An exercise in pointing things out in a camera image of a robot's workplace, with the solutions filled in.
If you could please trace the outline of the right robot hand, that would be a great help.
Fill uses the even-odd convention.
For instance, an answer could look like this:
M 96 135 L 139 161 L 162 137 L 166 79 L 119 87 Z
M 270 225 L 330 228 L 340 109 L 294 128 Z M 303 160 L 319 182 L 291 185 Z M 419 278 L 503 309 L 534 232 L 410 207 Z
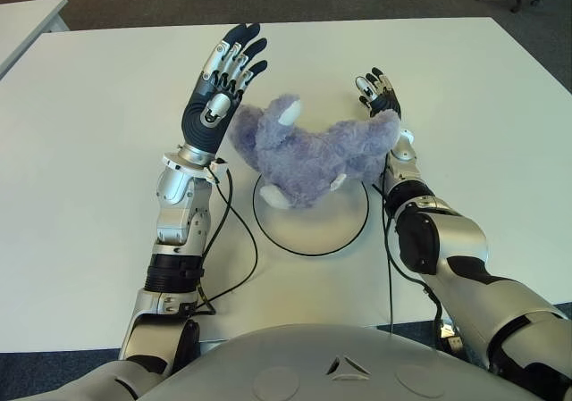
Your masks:
M 392 110 L 401 118 L 400 102 L 389 78 L 374 67 L 365 76 L 357 76 L 355 84 L 360 92 L 359 101 L 369 111 L 369 116 Z

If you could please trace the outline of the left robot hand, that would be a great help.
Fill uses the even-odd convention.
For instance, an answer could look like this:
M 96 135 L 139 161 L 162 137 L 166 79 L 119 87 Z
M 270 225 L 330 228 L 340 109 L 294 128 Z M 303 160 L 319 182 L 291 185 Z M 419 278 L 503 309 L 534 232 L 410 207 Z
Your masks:
M 200 153 L 217 153 L 243 96 L 268 62 L 254 59 L 267 46 L 258 23 L 230 29 L 214 46 L 192 90 L 181 120 L 185 144 Z

